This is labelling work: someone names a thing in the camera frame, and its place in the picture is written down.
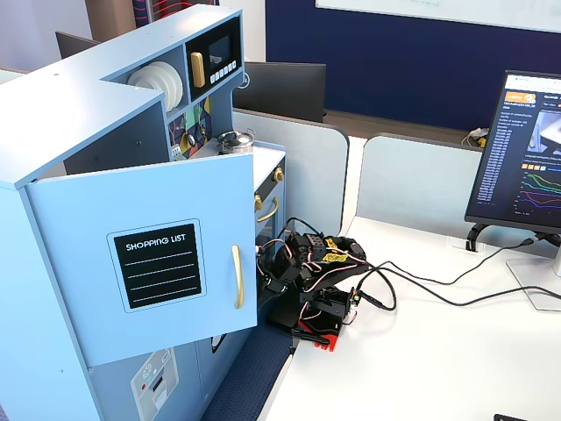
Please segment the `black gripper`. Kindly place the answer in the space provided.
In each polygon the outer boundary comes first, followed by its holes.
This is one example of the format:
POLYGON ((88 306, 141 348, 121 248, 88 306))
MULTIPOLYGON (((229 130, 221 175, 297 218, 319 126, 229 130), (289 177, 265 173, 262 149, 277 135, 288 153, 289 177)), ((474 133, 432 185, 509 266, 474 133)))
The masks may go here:
POLYGON ((258 251, 258 275, 261 283, 261 302, 283 294, 289 286, 302 285, 302 240, 270 240, 258 251))

